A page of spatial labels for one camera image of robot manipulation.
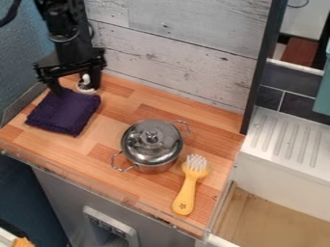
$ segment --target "stainless steel pot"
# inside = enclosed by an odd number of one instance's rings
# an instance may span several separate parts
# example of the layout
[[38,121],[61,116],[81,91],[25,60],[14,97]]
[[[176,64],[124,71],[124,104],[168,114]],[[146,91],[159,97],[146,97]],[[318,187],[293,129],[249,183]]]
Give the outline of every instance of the stainless steel pot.
[[[181,134],[175,124],[184,124],[186,132]],[[111,156],[111,167],[120,172],[132,168],[144,174],[165,172],[176,162],[183,147],[183,137],[189,133],[189,124],[180,120],[174,123],[161,120],[136,123],[124,133],[122,150]],[[125,169],[115,164],[116,157],[122,153],[133,163]]]

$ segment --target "scrub brush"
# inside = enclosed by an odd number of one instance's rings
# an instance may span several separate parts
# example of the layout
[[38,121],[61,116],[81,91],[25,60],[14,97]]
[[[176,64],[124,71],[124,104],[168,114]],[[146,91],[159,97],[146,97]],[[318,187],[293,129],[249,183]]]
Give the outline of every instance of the scrub brush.
[[185,173],[185,181],[173,201],[172,210],[181,215],[188,215],[194,209],[196,181],[208,174],[207,160],[198,154],[187,155],[181,169]]

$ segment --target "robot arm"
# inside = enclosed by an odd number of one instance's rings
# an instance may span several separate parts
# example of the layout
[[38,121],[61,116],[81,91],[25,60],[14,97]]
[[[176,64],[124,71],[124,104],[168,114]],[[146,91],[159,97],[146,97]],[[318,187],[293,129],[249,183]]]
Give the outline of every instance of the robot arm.
[[[92,46],[85,6],[82,0],[34,0],[55,44],[55,51],[34,64],[37,78],[60,96],[59,78],[80,73],[89,75],[90,84],[81,84],[86,91],[97,90],[100,74],[106,66],[104,49]],[[0,27],[12,21],[21,0],[14,0],[9,12],[0,20]]]

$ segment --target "folded cloth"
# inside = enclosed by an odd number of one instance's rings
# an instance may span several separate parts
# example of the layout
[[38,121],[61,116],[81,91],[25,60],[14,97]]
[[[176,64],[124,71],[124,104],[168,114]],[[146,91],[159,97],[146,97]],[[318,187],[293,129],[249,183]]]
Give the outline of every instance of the folded cloth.
[[63,88],[61,96],[49,92],[27,117],[26,124],[77,136],[100,105],[100,96]]

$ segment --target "white wood panel wall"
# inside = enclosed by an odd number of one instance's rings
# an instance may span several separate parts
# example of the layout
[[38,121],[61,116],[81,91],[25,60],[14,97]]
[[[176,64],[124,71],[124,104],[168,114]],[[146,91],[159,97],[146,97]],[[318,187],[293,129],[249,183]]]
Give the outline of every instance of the white wood panel wall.
[[131,28],[257,58],[269,1],[128,0]]
[[118,75],[243,113],[271,0],[85,0]]

